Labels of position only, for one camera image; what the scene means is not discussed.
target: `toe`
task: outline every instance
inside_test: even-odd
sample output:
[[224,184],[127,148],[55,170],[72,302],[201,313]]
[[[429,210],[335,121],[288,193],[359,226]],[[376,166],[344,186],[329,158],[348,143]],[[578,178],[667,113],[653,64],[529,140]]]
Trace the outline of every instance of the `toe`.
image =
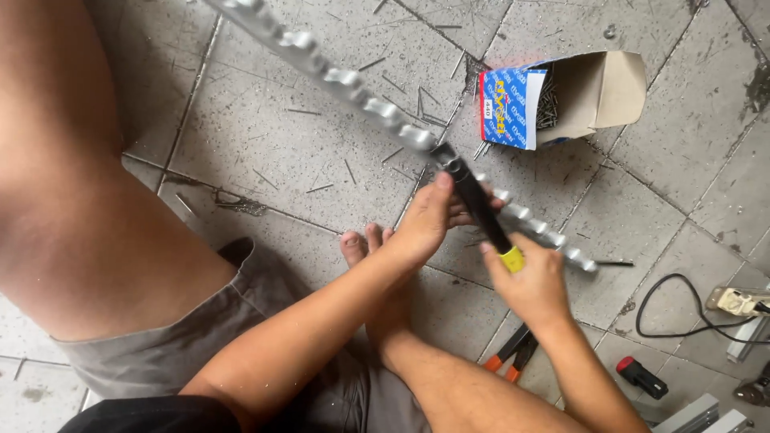
[[367,255],[363,249],[361,235],[354,231],[345,232],[340,238],[340,251],[348,267],[354,267]]
[[375,223],[368,223],[366,227],[367,242],[369,243],[369,252],[373,253],[377,251],[377,248],[382,247],[383,244],[383,231]]
[[393,230],[392,227],[388,227],[383,231],[383,244],[385,244],[393,234],[396,233],[395,230]]

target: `hand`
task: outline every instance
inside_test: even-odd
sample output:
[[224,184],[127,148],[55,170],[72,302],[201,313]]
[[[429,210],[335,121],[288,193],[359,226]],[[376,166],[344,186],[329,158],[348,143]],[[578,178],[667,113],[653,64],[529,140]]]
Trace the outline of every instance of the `hand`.
[[524,269],[512,274],[489,243],[481,244],[494,289],[533,332],[560,319],[572,320],[564,289],[564,257],[514,233],[511,242],[524,255]]
[[[412,268],[422,267],[436,253],[447,230],[474,222],[465,205],[452,194],[453,190],[452,176],[445,172],[438,173],[435,181],[417,191],[393,240],[387,244]],[[503,201],[494,198],[486,186],[485,190],[492,209],[499,212]]]

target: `electrical cord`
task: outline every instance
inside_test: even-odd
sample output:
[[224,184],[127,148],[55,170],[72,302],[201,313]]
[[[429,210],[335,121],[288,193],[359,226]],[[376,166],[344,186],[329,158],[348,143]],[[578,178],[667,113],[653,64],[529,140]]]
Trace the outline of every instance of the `electrical cord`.
[[[700,328],[695,329],[693,331],[683,332],[681,334],[646,334],[646,333],[641,331],[641,315],[644,313],[644,308],[647,307],[647,302],[650,300],[650,296],[652,296],[652,294],[658,288],[660,288],[660,286],[664,282],[670,280],[671,278],[681,278],[685,282],[685,284],[687,284],[687,287],[690,289],[690,291],[692,292],[692,296],[695,299],[695,305],[698,308],[698,316],[700,316],[701,320],[703,320],[706,323],[706,326],[700,327]],[[750,317],[750,318],[748,318],[748,319],[746,319],[744,321],[739,321],[738,323],[734,323],[734,324],[713,324],[706,317],[706,315],[704,314],[703,308],[701,307],[702,304],[703,304],[703,302],[701,300],[701,297],[698,295],[698,292],[695,290],[695,287],[692,286],[692,283],[690,282],[690,280],[687,277],[685,277],[682,274],[669,274],[669,275],[666,275],[665,277],[663,277],[660,280],[658,280],[657,283],[652,285],[652,288],[650,289],[650,291],[647,292],[647,295],[644,297],[644,300],[641,302],[641,305],[639,306],[639,310],[636,313],[636,333],[639,334],[640,336],[646,337],[646,338],[675,338],[675,337],[688,337],[690,335],[697,334],[699,332],[703,332],[703,331],[707,331],[709,329],[713,329],[714,331],[717,331],[722,336],[724,336],[724,337],[726,337],[726,338],[728,338],[730,340],[736,341],[738,343],[745,343],[745,344],[770,344],[770,341],[740,340],[738,338],[732,337],[731,335],[728,335],[727,333],[725,333],[722,330],[722,328],[726,328],[726,327],[737,327],[737,326],[741,326],[743,324],[747,324],[748,322],[753,321],[754,319],[756,319],[757,318],[756,316]],[[758,307],[757,308],[757,310],[759,310],[759,311],[765,311],[762,308],[770,310],[770,307],[767,307],[767,306],[765,306],[763,304],[758,304],[758,305],[762,305],[762,307]]]

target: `thigh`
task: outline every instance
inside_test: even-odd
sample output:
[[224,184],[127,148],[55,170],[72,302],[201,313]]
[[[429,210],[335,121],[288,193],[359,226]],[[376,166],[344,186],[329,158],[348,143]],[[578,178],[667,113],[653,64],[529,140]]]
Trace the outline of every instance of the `thigh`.
[[171,324],[235,269],[120,165],[79,0],[0,0],[0,290],[63,341]]

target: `red and black tool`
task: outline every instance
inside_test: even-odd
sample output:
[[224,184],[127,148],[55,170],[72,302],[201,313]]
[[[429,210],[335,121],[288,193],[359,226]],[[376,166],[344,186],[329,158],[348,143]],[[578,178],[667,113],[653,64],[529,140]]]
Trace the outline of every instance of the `red and black tool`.
[[514,384],[519,380],[521,372],[524,370],[527,362],[532,358],[535,349],[537,349],[537,340],[535,340],[534,335],[532,335],[529,328],[522,325],[516,332],[514,332],[511,339],[503,345],[497,354],[484,363],[484,368],[493,373],[497,373],[497,370],[500,370],[500,367],[505,364],[505,361],[516,355],[514,363],[505,372],[505,380]]
[[665,382],[658,379],[658,376],[652,374],[647,368],[642,367],[638,361],[630,356],[621,359],[615,370],[628,383],[640,387],[655,400],[660,400],[668,393],[668,386]]

